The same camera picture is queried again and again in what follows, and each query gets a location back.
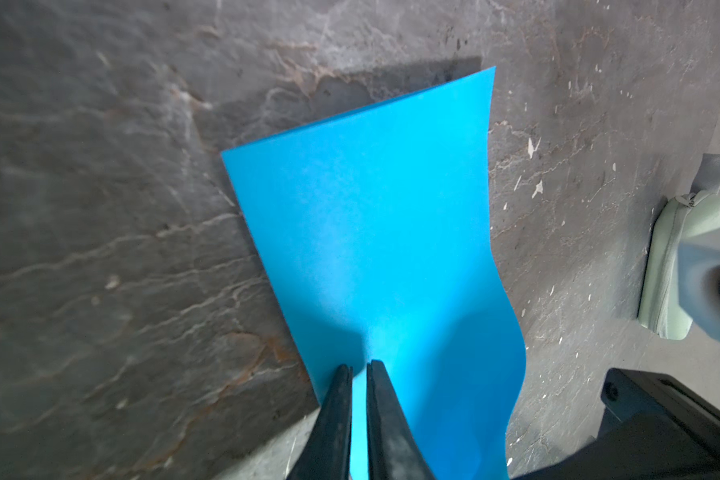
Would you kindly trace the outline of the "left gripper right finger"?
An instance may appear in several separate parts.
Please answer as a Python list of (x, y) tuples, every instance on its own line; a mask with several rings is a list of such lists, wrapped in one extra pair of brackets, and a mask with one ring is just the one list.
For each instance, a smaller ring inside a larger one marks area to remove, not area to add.
[(368, 472), (370, 479), (434, 479), (423, 458), (382, 361), (367, 365)]

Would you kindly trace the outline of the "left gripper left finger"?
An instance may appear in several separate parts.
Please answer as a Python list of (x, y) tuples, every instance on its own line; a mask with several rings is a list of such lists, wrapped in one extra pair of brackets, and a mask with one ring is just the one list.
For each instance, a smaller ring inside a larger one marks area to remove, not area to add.
[(304, 449), (286, 476), (288, 480), (349, 478), (352, 381), (352, 368), (338, 366)]

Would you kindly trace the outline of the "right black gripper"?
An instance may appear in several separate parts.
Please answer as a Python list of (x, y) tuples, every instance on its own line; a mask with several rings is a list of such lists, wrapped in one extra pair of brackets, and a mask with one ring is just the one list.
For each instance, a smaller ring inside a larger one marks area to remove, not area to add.
[(720, 410), (675, 378), (611, 368), (599, 436), (525, 479), (720, 479)]

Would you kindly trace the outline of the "blue square paper sheet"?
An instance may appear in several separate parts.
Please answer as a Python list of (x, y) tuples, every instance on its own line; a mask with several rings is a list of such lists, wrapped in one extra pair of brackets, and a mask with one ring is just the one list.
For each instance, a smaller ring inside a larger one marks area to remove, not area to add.
[(504, 479), (526, 369), (491, 251), (495, 72), (227, 150), (222, 159), (318, 399), (353, 371), (349, 471), (368, 477), (366, 366), (383, 362), (439, 479)]

